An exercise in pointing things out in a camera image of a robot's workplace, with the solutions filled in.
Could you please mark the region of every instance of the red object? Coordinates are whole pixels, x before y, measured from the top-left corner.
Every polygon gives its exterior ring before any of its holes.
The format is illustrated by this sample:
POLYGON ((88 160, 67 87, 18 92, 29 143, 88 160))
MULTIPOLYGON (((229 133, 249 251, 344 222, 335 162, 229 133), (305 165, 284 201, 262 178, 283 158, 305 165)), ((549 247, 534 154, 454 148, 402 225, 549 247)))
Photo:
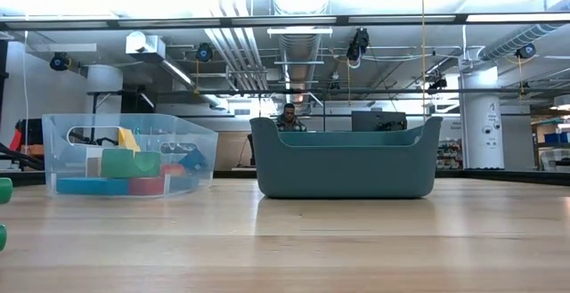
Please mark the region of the red object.
POLYGON ((160 176, 170 174, 172 176, 186 175, 186 169, 180 164, 164 164, 160 167, 160 176))
POLYGON ((10 142, 10 151, 18 151, 20 149, 21 143, 22 143, 21 131, 16 129, 14 131, 14 137, 12 138, 12 141, 10 142))
POLYGON ((164 194, 164 178, 131 178, 128 181, 128 194, 135 196, 162 195, 164 194))

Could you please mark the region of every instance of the man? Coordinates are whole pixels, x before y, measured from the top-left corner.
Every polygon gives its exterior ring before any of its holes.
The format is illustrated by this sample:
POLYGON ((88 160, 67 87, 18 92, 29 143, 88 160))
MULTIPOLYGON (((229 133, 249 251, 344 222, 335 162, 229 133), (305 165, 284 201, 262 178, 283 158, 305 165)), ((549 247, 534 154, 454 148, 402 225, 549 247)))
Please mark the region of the man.
POLYGON ((295 105, 285 104, 283 113, 275 120, 280 132, 306 132, 306 126, 295 116, 295 105))
MULTIPOLYGON (((275 125, 280 132, 306 132, 306 126, 295 116, 295 105, 285 104, 283 113, 275 120, 275 125)), ((253 149, 253 135, 248 134, 249 147, 251 147, 251 159, 249 164, 256 165, 256 154, 253 149)))

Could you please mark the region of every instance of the transparent storage bin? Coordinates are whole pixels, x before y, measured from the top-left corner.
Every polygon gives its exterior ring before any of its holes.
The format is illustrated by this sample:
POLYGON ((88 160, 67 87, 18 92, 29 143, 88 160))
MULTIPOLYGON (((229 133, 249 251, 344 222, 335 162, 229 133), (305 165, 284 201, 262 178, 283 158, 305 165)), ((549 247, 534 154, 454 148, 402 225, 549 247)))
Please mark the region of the transparent storage bin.
POLYGON ((48 114, 42 128, 52 196, 164 197, 212 183, 217 133, 174 116, 48 114))

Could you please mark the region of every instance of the green object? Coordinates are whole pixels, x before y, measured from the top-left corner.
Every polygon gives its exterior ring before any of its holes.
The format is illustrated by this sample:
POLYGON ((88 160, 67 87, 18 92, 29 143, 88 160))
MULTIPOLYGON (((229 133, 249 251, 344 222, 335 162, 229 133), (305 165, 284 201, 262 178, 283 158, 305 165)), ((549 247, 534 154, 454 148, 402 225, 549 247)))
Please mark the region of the green object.
POLYGON ((134 178, 160 175, 160 153, 128 149, 103 150, 101 177, 134 178))
POLYGON ((397 132, 278 133, 249 121, 257 184, 277 199, 415 199, 436 177, 442 118, 397 132))
POLYGON ((6 247, 6 238, 7 238, 6 226, 0 225, 0 252, 2 252, 6 247))
POLYGON ((0 178, 0 204, 6 204, 12 197, 12 180, 0 178))

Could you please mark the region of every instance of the yellow block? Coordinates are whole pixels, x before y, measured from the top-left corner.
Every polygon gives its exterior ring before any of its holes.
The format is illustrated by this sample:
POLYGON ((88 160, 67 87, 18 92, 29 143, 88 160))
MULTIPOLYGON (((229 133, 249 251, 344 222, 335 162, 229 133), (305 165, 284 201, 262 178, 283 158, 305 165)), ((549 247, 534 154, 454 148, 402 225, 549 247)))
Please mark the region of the yellow block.
POLYGON ((133 131, 126 128, 118 129, 118 145, 131 151, 141 151, 141 148, 134 140, 133 131))

